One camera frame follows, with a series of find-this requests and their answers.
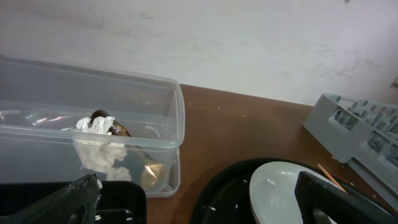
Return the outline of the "wooden chopstick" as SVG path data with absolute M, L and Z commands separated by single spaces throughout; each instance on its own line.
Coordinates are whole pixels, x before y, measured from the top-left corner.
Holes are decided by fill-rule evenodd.
M 317 164 L 318 168 L 323 172 L 323 174 L 333 183 L 335 184 L 340 190 L 347 194 L 347 191 L 336 181 L 336 179 L 321 165 Z

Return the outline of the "grey plate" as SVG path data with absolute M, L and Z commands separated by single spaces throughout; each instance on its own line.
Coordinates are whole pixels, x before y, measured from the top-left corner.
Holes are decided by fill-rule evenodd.
M 295 198 L 295 186 L 301 171 L 331 182 L 314 170 L 290 162 L 268 162 L 254 171 L 249 183 L 249 195 L 256 223 L 303 223 Z

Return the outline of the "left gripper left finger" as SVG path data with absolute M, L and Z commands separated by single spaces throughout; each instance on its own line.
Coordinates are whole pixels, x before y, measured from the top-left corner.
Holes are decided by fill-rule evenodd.
M 100 180 L 85 175 L 45 195 L 46 184 L 1 185 L 1 223 L 94 223 Z

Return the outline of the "white tissue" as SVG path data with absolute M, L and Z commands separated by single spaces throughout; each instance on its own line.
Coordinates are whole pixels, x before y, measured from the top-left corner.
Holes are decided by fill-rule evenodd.
M 78 120 L 74 132 L 110 136 L 112 132 L 109 129 L 113 123 L 114 118 L 112 116 L 84 117 Z M 79 139 L 75 139 L 73 142 L 84 168 L 104 173 L 107 181 L 132 180 L 127 168 L 114 166 L 116 161 L 121 162 L 127 156 L 127 149 L 124 144 Z

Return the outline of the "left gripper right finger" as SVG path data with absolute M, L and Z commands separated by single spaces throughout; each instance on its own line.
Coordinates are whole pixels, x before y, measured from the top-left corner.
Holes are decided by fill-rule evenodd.
M 315 175 L 301 171 L 295 186 L 304 223 L 397 224 L 397 216 L 351 187 L 345 193 Z

